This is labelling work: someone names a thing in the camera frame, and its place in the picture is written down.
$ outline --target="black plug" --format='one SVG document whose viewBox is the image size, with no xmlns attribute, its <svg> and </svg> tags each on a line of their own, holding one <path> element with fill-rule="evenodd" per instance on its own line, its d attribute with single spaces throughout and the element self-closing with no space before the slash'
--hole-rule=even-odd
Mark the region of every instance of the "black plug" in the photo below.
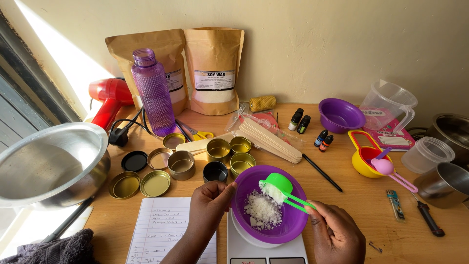
<svg viewBox="0 0 469 264">
<path fill-rule="evenodd" d="M 129 140 L 127 136 L 128 132 L 129 129 L 126 127 L 114 128 L 109 134 L 109 144 L 119 147 L 125 146 L 125 144 L 127 144 L 127 141 Z"/>
</svg>

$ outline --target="gray towel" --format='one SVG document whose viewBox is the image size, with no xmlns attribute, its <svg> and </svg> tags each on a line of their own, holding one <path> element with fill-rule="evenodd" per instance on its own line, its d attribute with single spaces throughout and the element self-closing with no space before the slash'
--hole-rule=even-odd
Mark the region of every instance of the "gray towel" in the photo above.
<svg viewBox="0 0 469 264">
<path fill-rule="evenodd" d="M 93 257 L 93 230 L 82 229 L 71 237 L 18 247 L 18 254 L 0 264 L 99 264 Z"/>
</svg>

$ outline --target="green measuring spoon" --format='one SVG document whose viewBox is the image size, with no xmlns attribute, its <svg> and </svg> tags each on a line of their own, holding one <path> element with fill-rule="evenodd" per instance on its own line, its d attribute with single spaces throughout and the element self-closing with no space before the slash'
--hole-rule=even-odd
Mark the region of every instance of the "green measuring spoon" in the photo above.
<svg viewBox="0 0 469 264">
<path fill-rule="evenodd" d="M 293 203 L 293 202 L 289 201 L 288 198 L 290 198 L 290 199 L 295 200 L 295 201 L 297 201 L 301 204 L 311 206 L 314 210 L 316 210 L 316 207 L 314 207 L 314 205 L 312 205 L 308 202 L 305 202 L 305 201 L 301 200 L 300 198 L 298 198 L 296 196 L 291 195 L 291 192 L 293 191 L 293 185 L 287 177 L 281 175 L 280 173 L 276 173 L 276 172 L 271 173 L 271 174 L 269 174 L 269 176 L 267 176 L 267 179 L 260 180 L 260 182 L 270 183 L 273 186 L 277 187 L 277 189 L 279 189 L 287 197 L 287 199 L 285 199 L 283 201 L 284 203 L 289 204 L 289 205 L 295 207 L 296 209 L 307 213 L 305 208 L 299 206 L 296 203 Z"/>
</svg>

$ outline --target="handwritten notes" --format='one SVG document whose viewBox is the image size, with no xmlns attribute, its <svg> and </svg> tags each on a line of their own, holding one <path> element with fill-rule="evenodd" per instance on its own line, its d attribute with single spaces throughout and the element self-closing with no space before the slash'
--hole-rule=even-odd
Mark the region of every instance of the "handwritten notes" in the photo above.
<svg viewBox="0 0 469 264">
<path fill-rule="evenodd" d="M 126 264 L 159 263 L 186 232 L 190 197 L 142 200 Z M 217 233 L 198 264 L 217 262 Z"/>
</svg>

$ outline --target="purple mixing bowl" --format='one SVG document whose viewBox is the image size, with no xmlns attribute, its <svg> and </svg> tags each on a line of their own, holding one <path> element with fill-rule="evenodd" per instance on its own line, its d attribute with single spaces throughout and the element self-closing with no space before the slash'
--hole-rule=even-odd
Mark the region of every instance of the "purple mixing bowl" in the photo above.
<svg viewBox="0 0 469 264">
<path fill-rule="evenodd" d="M 259 231 L 251 227 L 250 215 L 244 213 L 247 196 L 253 190 L 260 192 L 259 180 L 265 180 L 267 176 L 273 172 L 280 173 L 287 177 L 293 185 L 291 194 L 302 200 L 306 200 L 306 194 L 300 184 L 286 171 L 274 166 L 258 165 L 241 172 L 236 178 L 235 182 L 238 183 L 238 188 L 231 200 L 231 210 L 233 210 L 233 215 L 238 223 L 249 235 L 265 243 L 282 244 L 295 239 L 301 234 L 308 221 L 308 214 L 285 204 L 280 209 L 283 222 L 272 230 L 265 229 Z"/>
<path fill-rule="evenodd" d="M 319 103 L 321 124 L 329 132 L 344 134 L 365 125 L 365 115 L 355 105 L 337 98 L 327 98 Z"/>
</svg>

